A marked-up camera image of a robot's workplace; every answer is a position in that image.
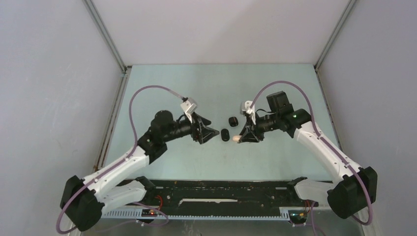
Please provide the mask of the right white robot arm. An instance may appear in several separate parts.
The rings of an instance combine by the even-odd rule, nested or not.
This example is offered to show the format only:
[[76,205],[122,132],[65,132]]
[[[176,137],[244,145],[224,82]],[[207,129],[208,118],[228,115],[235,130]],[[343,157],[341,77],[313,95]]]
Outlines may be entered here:
[[253,101],[242,102],[240,113],[246,122],[233,141],[259,143],[266,132],[281,130],[310,150],[331,177],[331,182],[306,177],[290,181],[286,192],[288,203],[298,206],[311,200],[326,204],[338,217],[346,219],[375,202],[378,175],[372,167],[363,168],[345,155],[323,134],[309,112],[293,109],[285,92],[268,95],[267,102],[270,112],[262,117]]

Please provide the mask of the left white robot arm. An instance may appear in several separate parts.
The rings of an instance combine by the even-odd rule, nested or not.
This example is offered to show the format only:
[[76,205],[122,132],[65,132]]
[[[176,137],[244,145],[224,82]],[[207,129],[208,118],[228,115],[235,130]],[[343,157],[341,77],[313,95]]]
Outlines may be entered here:
[[219,135],[219,131],[210,125],[210,120],[196,113],[191,114],[191,120],[174,120],[169,111],[157,112],[149,129],[120,158],[89,176],[73,176],[67,180],[59,219],[66,215],[75,228],[83,232],[92,228],[104,214],[123,205],[153,203],[155,186],[146,177],[139,177],[125,185],[120,183],[165,153],[169,141],[190,136],[192,140],[204,144]]

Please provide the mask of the black gold-striped charging case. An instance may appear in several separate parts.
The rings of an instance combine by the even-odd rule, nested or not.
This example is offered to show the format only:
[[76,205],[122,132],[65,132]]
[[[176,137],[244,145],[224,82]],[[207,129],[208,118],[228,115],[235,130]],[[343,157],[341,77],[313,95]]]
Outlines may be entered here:
[[237,117],[229,117],[228,118],[228,123],[231,127],[237,127],[239,125]]

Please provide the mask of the black oval charging case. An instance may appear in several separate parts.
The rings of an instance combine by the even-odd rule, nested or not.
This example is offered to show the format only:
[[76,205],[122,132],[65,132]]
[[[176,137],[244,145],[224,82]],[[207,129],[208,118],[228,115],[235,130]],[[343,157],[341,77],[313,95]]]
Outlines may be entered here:
[[229,130],[228,130],[228,129],[223,128],[223,129],[220,131],[220,135],[221,135],[221,139],[222,139],[222,141],[227,142],[227,141],[229,141],[229,140],[230,140],[230,133],[229,133]]

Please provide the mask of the black mounting base rail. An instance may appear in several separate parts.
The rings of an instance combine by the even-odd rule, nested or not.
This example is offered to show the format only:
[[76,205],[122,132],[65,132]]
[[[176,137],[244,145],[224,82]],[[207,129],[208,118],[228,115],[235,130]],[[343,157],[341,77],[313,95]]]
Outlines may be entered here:
[[148,200],[114,209],[102,217],[161,217],[150,207],[160,207],[170,219],[284,220],[318,206],[311,200],[293,199],[290,181],[150,180],[155,188]]

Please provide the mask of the left aluminium frame post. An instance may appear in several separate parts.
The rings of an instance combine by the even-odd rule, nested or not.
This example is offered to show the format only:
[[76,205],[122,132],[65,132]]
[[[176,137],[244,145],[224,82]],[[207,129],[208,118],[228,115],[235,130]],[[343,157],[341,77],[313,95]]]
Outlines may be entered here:
[[127,71],[127,66],[125,65],[116,44],[114,43],[110,32],[108,31],[95,3],[93,0],[82,0],[83,4],[85,5],[87,11],[89,12],[92,21],[96,25],[100,35],[102,36],[104,42],[106,43],[107,47],[109,48],[112,56],[116,60],[118,67],[120,68],[122,73]]

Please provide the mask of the aluminium frame post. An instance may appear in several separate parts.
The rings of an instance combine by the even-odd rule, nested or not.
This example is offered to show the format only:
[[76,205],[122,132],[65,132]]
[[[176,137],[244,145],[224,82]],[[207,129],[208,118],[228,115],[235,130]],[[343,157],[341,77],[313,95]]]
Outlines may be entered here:
[[332,30],[325,46],[323,47],[316,63],[314,64],[315,71],[318,72],[320,67],[323,65],[328,53],[330,52],[333,44],[335,43],[338,35],[342,31],[345,23],[347,22],[349,16],[351,15],[352,11],[354,10],[358,0],[349,0],[347,5],[345,6],[344,10],[342,11],[334,29]]
[[106,43],[107,47],[109,48],[112,56],[116,60],[118,67],[120,68],[122,73],[127,71],[127,66],[125,65],[116,44],[114,43],[110,32],[108,31],[95,3],[93,0],[82,0],[83,4],[85,5],[87,11],[89,12],[92,21],[96,25],[100,35],[102,36],[104,42]]

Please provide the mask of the right aluminium frame post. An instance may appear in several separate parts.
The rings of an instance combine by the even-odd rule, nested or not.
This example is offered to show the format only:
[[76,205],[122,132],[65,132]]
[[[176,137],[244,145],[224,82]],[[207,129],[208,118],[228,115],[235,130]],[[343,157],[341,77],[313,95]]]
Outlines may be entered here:
[[334,29],[332,30],[325,46],[323,47],[316,63],[314,64],[315,71],[318,72],[320,67],[323,65],[328,53],[330,52],[333,44],[335,43],[338,35],[342,31],[345,23],[347,22],[349,16],[351,15],[352,11],[354,10],[358,0],[349,0],[347,5],[345,6],[344,10],[342,11]]

